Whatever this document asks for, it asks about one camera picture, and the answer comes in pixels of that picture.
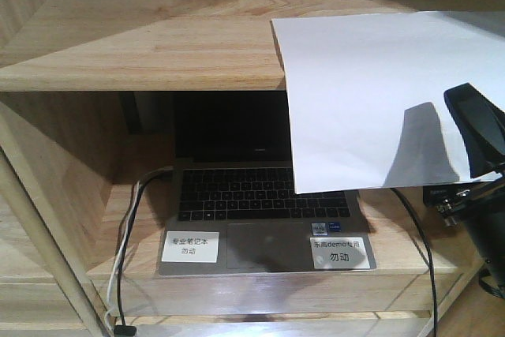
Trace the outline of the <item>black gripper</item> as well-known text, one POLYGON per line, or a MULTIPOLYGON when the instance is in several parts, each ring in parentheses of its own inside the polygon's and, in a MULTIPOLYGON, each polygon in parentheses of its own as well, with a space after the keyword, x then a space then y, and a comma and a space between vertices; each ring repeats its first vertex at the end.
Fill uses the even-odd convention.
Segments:
MULTIPOLYGON (((462 136, 472 176, 504 172, 504 112, 469 83, 446 90, 444 102, 462 136)), ((423 203, 447 226, 496 212, 504 176, 487 182, 422 187, 423 203)))

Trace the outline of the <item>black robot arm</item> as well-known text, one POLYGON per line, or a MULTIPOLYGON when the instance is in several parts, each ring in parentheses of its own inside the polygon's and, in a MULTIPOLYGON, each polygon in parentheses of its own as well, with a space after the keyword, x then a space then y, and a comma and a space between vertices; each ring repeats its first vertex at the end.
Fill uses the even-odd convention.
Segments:
POLYGON ((472 179, 495 173, 489 183, 427 186, 424 202, 437 209, 448 226, 463 224, 483 259, 481 287, 504 297, 504 112, 471 84, 443 94, 460 132, 472 179))

